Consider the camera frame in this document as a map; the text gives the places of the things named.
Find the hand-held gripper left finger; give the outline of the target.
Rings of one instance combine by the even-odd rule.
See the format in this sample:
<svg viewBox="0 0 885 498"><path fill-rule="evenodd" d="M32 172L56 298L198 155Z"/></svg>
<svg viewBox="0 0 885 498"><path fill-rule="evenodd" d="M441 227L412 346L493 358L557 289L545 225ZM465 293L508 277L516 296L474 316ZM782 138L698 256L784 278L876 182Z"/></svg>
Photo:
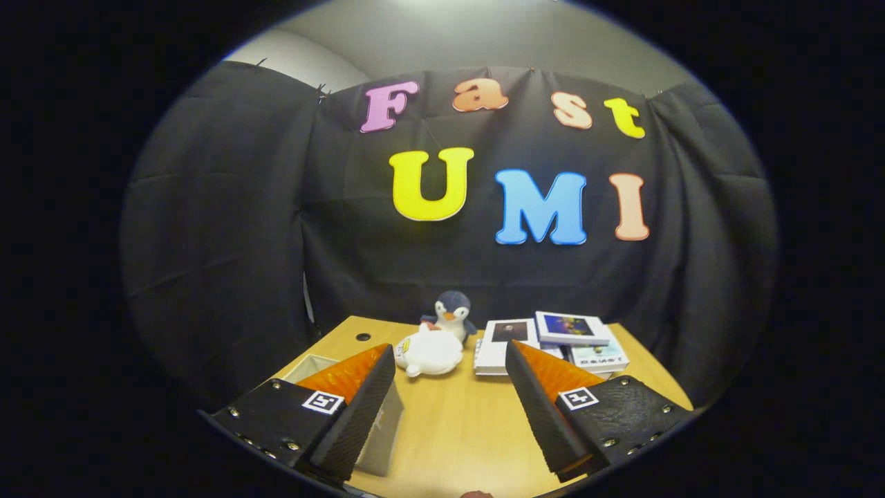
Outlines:
<svg viewBox="0 0 885 498"><path fill-rule="evenodd" d="M395 376L379 344L290 382L270 378L211 415L249 450L323 483L351 478Z"/></svg>

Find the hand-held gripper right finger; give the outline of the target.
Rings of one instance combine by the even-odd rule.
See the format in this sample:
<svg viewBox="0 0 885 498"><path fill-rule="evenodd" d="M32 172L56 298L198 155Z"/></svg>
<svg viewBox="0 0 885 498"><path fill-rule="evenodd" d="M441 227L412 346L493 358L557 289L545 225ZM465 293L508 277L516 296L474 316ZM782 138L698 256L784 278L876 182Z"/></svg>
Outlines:
<svg viewBox="0 0 885 498"><path fill-rule="evenodd" d="M633 376L603 380L515 340L507 344L505 368L544 460L561 482L628 463L692 417Z"/></svg>

